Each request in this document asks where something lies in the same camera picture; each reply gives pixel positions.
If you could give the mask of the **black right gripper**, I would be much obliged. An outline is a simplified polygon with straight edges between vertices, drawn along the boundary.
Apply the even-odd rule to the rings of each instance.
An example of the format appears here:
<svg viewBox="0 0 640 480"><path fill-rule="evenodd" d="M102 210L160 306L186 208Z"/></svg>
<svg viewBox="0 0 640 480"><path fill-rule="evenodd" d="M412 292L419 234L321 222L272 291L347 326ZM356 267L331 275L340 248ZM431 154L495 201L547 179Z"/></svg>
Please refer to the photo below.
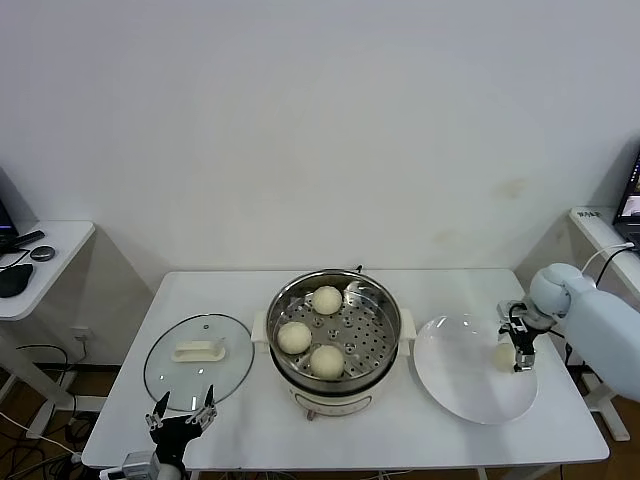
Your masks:
<svg viewBox="0 0 640 480"><path fill-rule="evenodd" d="M508 315L508 321L498 329L497 343L515 347L513 371L515 373L531 371L535 364L534 341L541 334L539 329L527 325L519 316Z"/></svg>

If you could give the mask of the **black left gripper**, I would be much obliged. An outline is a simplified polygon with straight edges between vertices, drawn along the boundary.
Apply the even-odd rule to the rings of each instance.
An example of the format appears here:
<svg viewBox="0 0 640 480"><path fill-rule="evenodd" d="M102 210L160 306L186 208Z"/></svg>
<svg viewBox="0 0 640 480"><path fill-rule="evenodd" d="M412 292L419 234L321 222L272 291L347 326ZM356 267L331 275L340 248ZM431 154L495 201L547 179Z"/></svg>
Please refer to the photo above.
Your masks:
<svg viewBox="0 0 640 480"><path fill-rule="evenodd" d="M145 415L149 434L156 445L155 456L160 464L183 466L183 457L188 443L199 438L217 416L215 388L210 385L203 405L192 415L164 418L170 392L167 391L156 403L151 413Z"/></svg>

